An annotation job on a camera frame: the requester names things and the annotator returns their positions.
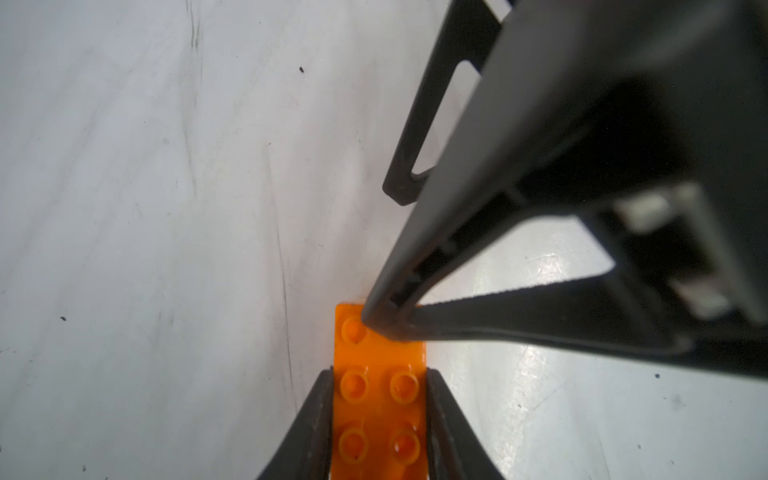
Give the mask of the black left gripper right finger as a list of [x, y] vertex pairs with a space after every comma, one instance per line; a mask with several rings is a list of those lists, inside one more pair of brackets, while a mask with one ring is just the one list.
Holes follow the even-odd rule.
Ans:
[[436, 369], [426, 371], [426, 449], [432, 480], [502, 480]]

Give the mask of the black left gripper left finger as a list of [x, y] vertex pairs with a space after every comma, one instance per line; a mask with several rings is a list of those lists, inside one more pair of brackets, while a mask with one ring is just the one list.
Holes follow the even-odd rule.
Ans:
[[328, 479], [332, 459], [334, 374], [322, 370], [258, 480]]

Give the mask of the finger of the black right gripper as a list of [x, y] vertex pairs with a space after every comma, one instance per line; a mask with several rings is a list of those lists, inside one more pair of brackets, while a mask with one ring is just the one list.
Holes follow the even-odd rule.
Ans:
[[[365, 325], [765, 377], [766, 3], [509, 7], [482, 72], [453, 74]], [[422, 303], [523, 222], [568, 216], [608, 271]]]
[[501, 30], [485, 1], [450, 3], [382, 185], [398, 205], [416, 202], [429, 177], [413, 167], [457, 66], [467, 62], [481, 73]]

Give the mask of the orange lego plate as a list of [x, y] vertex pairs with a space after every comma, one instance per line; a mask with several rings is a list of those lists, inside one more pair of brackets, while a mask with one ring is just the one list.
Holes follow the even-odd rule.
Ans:
[[426, 479], [426, 344], [366, 327], [335, 308], [331, 479]]

